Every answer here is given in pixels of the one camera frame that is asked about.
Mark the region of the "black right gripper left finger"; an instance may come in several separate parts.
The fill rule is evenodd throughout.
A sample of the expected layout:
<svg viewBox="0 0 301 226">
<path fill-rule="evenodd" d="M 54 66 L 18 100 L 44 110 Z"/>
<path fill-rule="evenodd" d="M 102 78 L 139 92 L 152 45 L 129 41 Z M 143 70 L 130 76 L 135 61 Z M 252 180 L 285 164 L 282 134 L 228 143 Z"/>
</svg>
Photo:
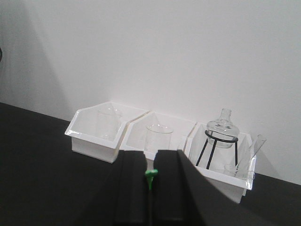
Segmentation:
<svg viewBox="0 0 301 226">
<path fill-rule="evenodd" d="M 124 152 L 114 225 L 147 225 L 146 168 L 142 151 Z"/>
</svg>

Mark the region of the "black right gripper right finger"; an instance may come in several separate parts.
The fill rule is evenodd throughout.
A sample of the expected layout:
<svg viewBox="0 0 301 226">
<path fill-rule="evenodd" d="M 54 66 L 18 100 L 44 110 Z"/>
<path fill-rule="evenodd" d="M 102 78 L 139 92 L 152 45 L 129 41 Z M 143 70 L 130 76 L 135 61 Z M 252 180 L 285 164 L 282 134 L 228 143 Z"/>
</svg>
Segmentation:
<svg viewBox="0 0 301 226">
<path fill-rule="evenodd" d="M 184 186 L 177 151 L 159 150 L 154 160 L 158 170 L 152 191 L 154 226 L 204 226 Z"/>
</svg>

